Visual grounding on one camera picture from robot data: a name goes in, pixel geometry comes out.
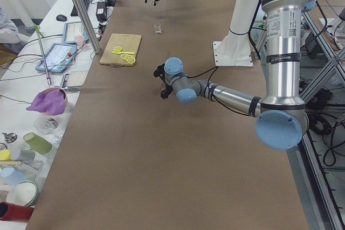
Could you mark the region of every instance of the power adapter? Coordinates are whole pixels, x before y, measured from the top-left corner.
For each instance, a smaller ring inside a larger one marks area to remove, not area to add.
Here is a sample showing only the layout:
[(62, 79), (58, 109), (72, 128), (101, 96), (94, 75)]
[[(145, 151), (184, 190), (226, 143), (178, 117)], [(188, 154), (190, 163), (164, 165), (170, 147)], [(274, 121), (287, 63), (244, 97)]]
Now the power adapter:
[(102, 1), (97, 3), (96, 17), (99, 22), (104, 22), (107, 20), (106, 2)]

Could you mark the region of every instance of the white mounting plate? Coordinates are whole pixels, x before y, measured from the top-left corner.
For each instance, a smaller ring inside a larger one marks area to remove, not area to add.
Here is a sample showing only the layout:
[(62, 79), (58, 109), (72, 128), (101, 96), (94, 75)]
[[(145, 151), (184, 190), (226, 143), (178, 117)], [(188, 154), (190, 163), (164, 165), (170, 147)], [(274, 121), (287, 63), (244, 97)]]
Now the white mounting plate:
[(213, 42), (213, 57), (215, 58), (215, 64), (216, 66), (246, 66), (246, 67), (252, 67), (253, 61), (250, 59), (249, 61), (242, 61), (240, 65), (230, 65), (229, 64), (229, 58), (225, 55), (219, 55), (215, 53), (215, 50), (218, 48), (218, 46), (221, 44), (221, 41), (214, 41)]

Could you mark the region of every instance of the blue joint cap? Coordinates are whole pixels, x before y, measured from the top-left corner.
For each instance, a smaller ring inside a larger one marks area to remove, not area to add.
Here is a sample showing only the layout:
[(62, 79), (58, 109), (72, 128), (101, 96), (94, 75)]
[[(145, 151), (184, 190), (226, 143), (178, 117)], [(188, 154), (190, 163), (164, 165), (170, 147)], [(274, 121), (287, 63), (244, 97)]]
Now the blue joint cap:
[(302, 12), (308, 12), (311, 11), (316, 5), (316, 0), (308, 2), (303, 8)]
[(181, 89), (176, 93), (176, 97), (182, 104), (193, 102), (196, 98), (196, 92), (191, 88)]
[(183, 63), (177, 57), (169, 58), (165, 62), (164, 70), (167, 74), (176, 75), (183, 71)]
[(287, 150), (298, 145), (303, 136), (300, 123), (281, 110), (261, 113), (256, 121), (255, 131), (266, 146), (278, 150)]

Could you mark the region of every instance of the label on robot arm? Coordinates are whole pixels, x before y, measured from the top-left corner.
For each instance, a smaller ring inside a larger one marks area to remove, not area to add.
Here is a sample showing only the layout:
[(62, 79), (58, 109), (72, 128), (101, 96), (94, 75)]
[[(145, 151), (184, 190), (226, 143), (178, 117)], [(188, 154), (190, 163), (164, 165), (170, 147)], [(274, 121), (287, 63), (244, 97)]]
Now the label on robot arm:
[(300, 17), (297, 11), (283, 11), (267, 18), (267, 39), (274, 37), (298, 38), (297, 26)]

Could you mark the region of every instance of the white stand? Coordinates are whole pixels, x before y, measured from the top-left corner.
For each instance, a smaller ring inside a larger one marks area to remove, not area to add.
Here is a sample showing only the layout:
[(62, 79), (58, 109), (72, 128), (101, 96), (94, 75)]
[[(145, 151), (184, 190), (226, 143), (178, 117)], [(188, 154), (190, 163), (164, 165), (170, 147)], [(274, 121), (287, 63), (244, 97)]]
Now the white stand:
[(253, 66), (247, 32), (258, 2), (259, 0), (236, 0), (229, 34), (223, 41), (213, 42), (216, 66)]

